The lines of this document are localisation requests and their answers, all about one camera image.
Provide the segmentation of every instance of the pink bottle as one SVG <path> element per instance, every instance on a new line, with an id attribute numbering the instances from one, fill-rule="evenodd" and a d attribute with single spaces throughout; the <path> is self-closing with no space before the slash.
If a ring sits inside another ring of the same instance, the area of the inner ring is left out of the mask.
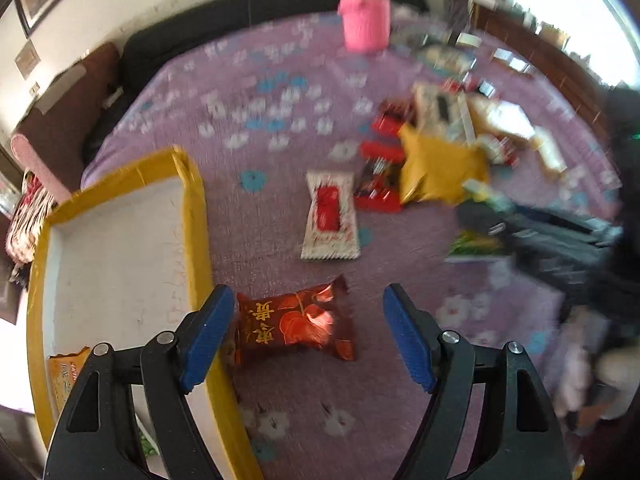
<path id="1" fill-rule="evenodd" d="M 389 44 L 390 0 L 340 0 L 344 44 L 351 52 L 375 52 Z"/>

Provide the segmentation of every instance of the yellow package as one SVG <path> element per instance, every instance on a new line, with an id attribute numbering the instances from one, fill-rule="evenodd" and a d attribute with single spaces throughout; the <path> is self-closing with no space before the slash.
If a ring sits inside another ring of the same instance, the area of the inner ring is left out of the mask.
<path id="1" fill-rule="evenodd" d="M 77 354 L 56 355 L 47 360 L 51 377 L 50 384 L 53 388 L 53 396 L 56 398 L 58 412 L 62 412 L 62 408 L 65 407 L 71 388 L 74 386 L 84 362 L 89 357 L 90 351 L 91 349 L 85 346 Z"/>
<path id="2" fill-rule="evenodd" d="M 400 129 L 406 162 L 400 172 L 400 200 L 444 200 L 455 205 L 465 199 L 462 184 L 470 178 L 489 182 L 482 151 L 473 146 L 423 135 L 409 125 Z"/>

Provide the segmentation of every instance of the window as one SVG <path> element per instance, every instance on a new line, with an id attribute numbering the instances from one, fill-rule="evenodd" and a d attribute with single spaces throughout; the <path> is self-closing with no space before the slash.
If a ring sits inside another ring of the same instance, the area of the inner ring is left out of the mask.
<path id="1" fill-rule="evenodd" d="M 567 54 L 591 56 L 589 69 L 604 83 L 640 88 L 638 32 L 616 0 L 513 0 L 536 17 L 566 32 Z"/>

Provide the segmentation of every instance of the candy wrapper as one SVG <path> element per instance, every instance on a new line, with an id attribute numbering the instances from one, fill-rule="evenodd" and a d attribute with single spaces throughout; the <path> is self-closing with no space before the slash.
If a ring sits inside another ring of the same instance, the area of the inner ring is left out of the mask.
<path id="1" fill-rule="evenodd" d="M 443 91 L 437 85 L 414 84 L 416 128 L 449 142 L 472 145 L 473 123 L 463 95 Z"/>
<path id="2" fill-rule="evenodd" d="M 540 163 L 546 174 L 552 178 L 558 178 L 566 171 L 566 163 L 556 140 L 550 131 L 540 126 L 534 126 L 534 130 L 536 134 L 533 137 L 533 145 L 540 157 Z"/>
<path id="3" fill-rule="evenodd" d="M 347 283 L 331 283 L 261 300 L 238 294 L 237 365 L 290 351 L 296 346 L 323 350 L 353 361 L 353 321 Z"/>
<path id="4" fill-rule="evenodd" d="M 412 100 L 385 99 L 380 103 L 378 111 L 371 127 L 382 136 L 397 137 L 403 124 L 415 124 L 415 106 Z"/>
<path id="5" fill-rule="evenodd" d="M 400 130 L 406 162 L 400 172 L 400 200 L 444 200 L 451 205 L 465 199 L 468 179 L 489 182 L 482 151 L 477 146 L 447 142 L 423 135 L 407 124 Z"/>
<path id="6" fill-rule="evenodd" d="M 535 131 L 518 105 L 489 100 L 479 95 L 468 96 L 467 102 L 477 135 L 508 137 L 517 144 L 531 145 Z"/>
<path id="7" fill-rule="evenodd" d="M 402 148 L 380 142 L 363 142 L 360 154 L 367 163 L 354 193 L 356 208 L 381 213 L 401 211 L 399 179 L 404 163 Z"/>
<path id="8" fill-rule="evenodd" d="M 353 173 L 309 171 L 311 209 L 306 218 L 303 260 L 353 259 L 360 256 Z"/>
<path id="9" fill-rule="evenodd" d="M 65 407 L 71 388 L 90 352 L 89 347 L 84 347 L 77 354 L 56 355 L 47 360 L 51 389 L 59 412 Z"/>
<path id="10" fill-rule="evenodd" d="M 490 164 L 515 168 L 520 163 L 515 146 L 507 137 L 498 140 L 492 135 L 482 134 L 476 139 L 476 144 L 482 149 Z"/>

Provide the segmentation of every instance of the blue gripper pad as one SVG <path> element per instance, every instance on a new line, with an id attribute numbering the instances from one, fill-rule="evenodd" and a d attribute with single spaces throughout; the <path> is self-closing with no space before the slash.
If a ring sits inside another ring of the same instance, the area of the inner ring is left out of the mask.
<path id="1" fill-rule="evenodd" d="M 382 303 L 386 322 L 394 335 L 409 375 L 426 392 L 433 393 L 436 376 L 431 369 L 430 348 L 420 336 L 403 302 L 390 286 L 385 288 Z"/>
<path id="2" fill-rule="evenodd" d="M 208 314 L 184 354 L 184 371 L 180 377 L 180 386 L 185 394 L 190 393 L 196 384 L 204 381 L 235 309 L 235 295 L 226 285 L 218 285 L 202 306 L 201 311 L 208 310 Z"/>

